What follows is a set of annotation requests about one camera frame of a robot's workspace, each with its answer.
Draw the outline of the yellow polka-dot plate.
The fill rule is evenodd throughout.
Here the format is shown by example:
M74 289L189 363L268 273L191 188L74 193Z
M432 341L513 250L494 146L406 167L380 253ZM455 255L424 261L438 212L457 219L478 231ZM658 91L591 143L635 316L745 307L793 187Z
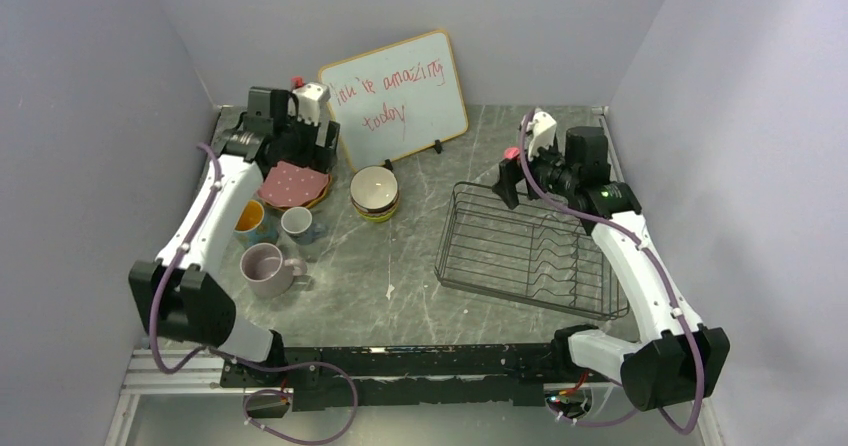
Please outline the yellow polka-dot plate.
M316 205L320 204L322 201L324 201L326 199L326 197L328 196L331 188L332 188L333 182L334 182L333 177L329 176L328 182L324 186L324 188L321 190L320 194L316 198L301 204L301 207L311 209L311 208L315 207Z

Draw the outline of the pink polka-dot plate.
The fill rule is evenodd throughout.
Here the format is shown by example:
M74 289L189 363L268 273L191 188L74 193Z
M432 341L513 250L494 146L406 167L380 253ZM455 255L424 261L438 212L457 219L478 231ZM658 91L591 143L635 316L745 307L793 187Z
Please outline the pink polka-dot plate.
M270 169L257 196L269 207L285 211L316 198L330 174L280 161Z

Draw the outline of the teal white-dot bowl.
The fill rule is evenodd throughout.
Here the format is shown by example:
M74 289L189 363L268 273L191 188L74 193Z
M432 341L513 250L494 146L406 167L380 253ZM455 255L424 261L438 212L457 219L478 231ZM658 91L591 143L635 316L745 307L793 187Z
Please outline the teal white-dot bowl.
M399 184L390 169L369 166L354 174L349 193L352 202L370 210L378 210L398 200Z

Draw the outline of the blue zigzag pattern bowl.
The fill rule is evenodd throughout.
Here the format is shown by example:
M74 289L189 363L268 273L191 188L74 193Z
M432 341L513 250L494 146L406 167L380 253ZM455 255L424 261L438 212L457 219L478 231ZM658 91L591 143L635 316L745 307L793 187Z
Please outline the blue zigzag pattern bowl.
M352 205L353 205L354 209L356 210L356 212L361 211L361 212L366 213L366 214L380 214L380 213L383 213L383 212L386 212L386 211L395 211L397 209L398 205L399 205L399 202L395 201L392 204L390 204L390 205L388 205L384 208L380 208L378 210L370 210L370 209L364 208L361 205L359 205L358 203L356 203L355 201L352 202Z

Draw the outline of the small grey-blue cup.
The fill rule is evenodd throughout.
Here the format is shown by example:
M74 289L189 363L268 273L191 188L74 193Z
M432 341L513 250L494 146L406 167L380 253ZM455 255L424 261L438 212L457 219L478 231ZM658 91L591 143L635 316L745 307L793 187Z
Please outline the small grey-blue cup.
M327 228L318 223L310 209L302 206L287 209L280 218L282 231L296 244L310 245L327 233Z

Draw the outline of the yellow-green bowl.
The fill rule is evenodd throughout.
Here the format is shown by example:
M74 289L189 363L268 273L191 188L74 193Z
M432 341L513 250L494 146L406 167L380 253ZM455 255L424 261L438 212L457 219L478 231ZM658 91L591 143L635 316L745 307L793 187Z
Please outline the yellow-green bowl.
M386 211L380 214L366 214L361 211L358 211L357 214L366 221L372 223L383 223L390 220L395 212L394 211Z

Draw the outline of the blue butterfly mug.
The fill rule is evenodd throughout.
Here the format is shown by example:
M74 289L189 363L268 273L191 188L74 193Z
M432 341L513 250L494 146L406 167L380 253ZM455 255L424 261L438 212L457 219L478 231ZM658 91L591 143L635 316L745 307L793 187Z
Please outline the blue butterfly mug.
M249 249L259 243L276 244L279 232L263 204L250 200L236 223L234 237L244 249Z

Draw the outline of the lilac mug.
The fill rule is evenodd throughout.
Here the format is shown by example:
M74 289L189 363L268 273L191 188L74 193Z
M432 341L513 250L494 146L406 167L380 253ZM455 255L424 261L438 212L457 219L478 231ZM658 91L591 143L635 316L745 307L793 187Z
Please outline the lilac mug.
M272 299L288 291L295 280L307 273L307 264L300 258L288 258L275 245L257 243L249 247L239 263L242 276L253 294Z

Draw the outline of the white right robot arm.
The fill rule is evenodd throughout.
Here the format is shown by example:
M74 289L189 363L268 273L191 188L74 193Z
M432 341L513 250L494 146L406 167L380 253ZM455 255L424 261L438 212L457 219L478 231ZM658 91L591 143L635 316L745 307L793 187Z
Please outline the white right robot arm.
M580 219L609 262L637 322L628 342L599 329L568 332L549 358L553 374L572 381L586 369L618 382L639 411L684 402L700 408L712 395L730 351L725 331L707 327L683 298L656 251L632 189L611 177L609 142L599 127L574 127L558 146L555 124L523 126L515 153L500 164L493 191L519 204L524 182L532 199Z

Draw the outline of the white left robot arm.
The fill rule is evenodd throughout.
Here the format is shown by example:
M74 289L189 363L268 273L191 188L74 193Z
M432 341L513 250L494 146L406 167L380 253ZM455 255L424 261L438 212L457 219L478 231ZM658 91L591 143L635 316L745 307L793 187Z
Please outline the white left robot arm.
M309 82L292 90L254 86L234 126L201 143L208 166L198 195L176 233L150 261L132 266L128 280L158 368L161 338L246 360L262 386L286 372L279 333L238 313L217 282L225 249L248 202L279 162L326 173L337 159L338 122L325 106L328 86Z

